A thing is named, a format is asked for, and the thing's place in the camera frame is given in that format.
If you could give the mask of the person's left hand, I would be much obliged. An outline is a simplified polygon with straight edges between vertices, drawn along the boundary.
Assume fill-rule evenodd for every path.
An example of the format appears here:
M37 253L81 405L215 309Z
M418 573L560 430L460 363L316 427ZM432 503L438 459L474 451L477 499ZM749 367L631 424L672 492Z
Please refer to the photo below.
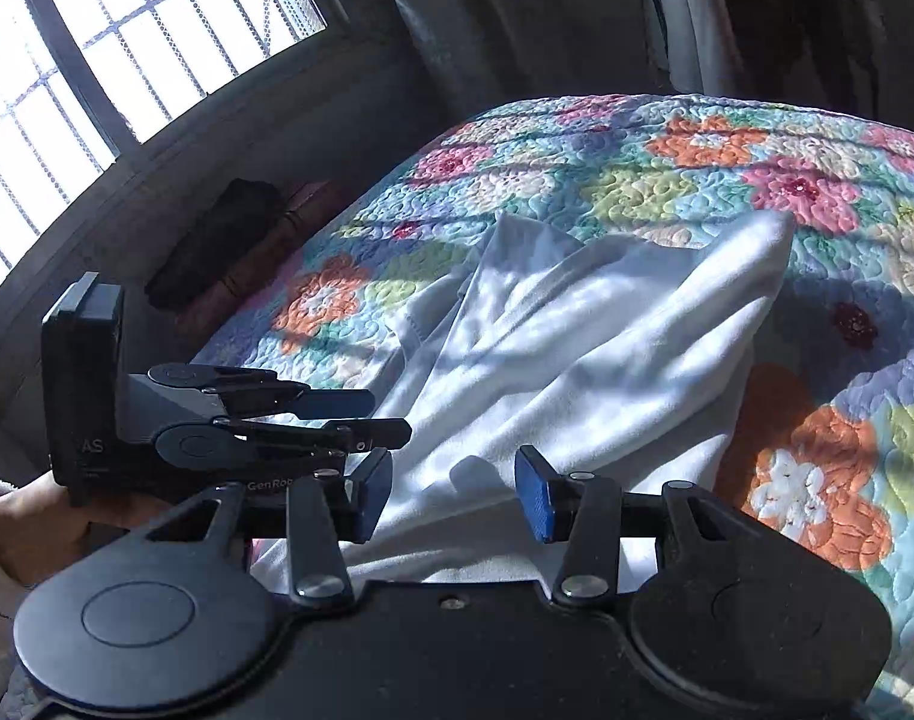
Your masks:
M31 589L87 554L92 525L133 530L169 509L141 494L104 494L76 505L68 489L41 476L0 497L0 567Z

